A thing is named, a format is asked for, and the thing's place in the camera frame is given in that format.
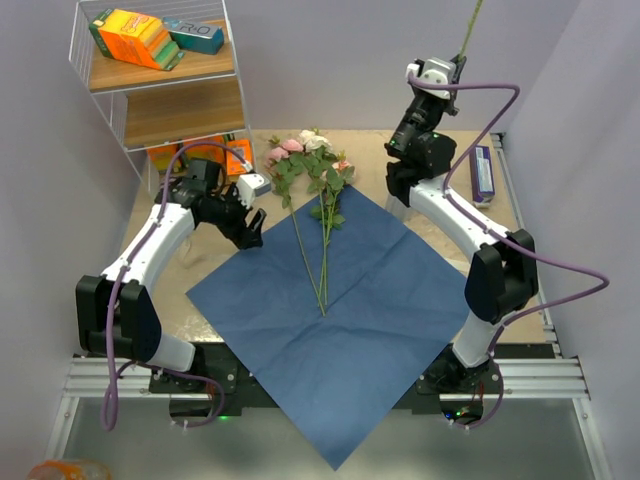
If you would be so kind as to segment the pink white rose stem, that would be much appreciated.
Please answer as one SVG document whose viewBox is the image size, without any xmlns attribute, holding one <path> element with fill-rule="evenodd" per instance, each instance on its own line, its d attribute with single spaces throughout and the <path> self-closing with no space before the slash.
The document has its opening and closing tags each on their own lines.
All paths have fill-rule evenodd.
<svg viewBox="0 0 640 480">
<path fill-rule="evenodd" d="M 310 178 L 309 191 L 318 197 L 312 216 L 322 227 L 322 263 L 319 280 L 321 305 L 329 304 L 328 250 L 333 230 L 340 230 L 346 219 L 340 211 L 340 194 L 355 178 L 355 167 L 344 150 L 336 152 L 317 129 L 302 130 L 298 141 L 303 147 L 303 165 Z"/>
</svg>

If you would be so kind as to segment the blue wrapping paper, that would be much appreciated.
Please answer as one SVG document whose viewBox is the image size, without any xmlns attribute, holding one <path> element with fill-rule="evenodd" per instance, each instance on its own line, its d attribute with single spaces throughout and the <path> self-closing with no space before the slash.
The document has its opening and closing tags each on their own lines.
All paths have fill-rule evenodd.
<svg viewBox="0 0 640 480">
<path fill-rule="evenodd" d="M 354 188 L 329 241 L 309 206 L 188 298 L 317 452 L 340 467 L 462 328 L 465 277 Z"/>
</svg>

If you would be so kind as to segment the beige ribbon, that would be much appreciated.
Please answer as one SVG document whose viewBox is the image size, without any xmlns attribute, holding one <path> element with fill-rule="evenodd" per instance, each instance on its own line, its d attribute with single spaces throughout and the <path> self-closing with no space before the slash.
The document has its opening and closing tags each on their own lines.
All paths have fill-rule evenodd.
<svg viewBox="0 0 640 480">
<path fill-rule="evenodd" d="M 198 253 L 190 239 L 186 239 L 181 243 L 176 255 L 179 265 L 185 270 L 191 269 L 210 259 L 207 253 Z"/>
</svg>

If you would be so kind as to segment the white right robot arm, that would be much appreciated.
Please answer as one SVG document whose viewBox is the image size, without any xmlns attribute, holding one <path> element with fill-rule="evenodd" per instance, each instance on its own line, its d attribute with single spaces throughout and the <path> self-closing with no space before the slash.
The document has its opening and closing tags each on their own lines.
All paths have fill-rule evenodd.
<svg viewBox="0 0 640 480">
<path fill-rule="evenodd" d="M 386 184 L 391 197 L 427 217 L 470 262 L 464 289 L 469 316 L 459 337 L 444 354 L 448 386 L 469 392 L 481 380 L 481 366 L 505 319 L 538 292 L 532 236 L 514 232 L 480 214 L 448 185 L 456 142 L 437 132 L 444 115 L 454 116 L 458 84 L 466 60 L 416 59 L 406 79 L 414 98 L 385 145 L 391 162 Z"/>
</svg>

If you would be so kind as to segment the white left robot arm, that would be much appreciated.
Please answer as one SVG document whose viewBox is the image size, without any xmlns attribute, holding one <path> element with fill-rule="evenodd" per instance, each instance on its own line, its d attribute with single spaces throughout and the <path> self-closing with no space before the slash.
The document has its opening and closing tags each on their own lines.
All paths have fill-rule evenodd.
<svg viewBox="0 0 640 480">
<path fill-rule="evenodd" d="M 192 161 L 184 175 L 165 181 L 120 257 L 101 274 L 79 280 L 75 298 L 84 350 L 171 369 L 185 392 L 205 385 L 207 368 L 195 360 L 195 345 L 163 331 L 152 293 L 175 251 L 202 223 L 215 226 L 239 250 L 262 246 L 266 213 L 252 206 L 266 189 L 265 178 L 245 173 L 223 186 L 223 177 L 220 164 Z"/>
</svg>

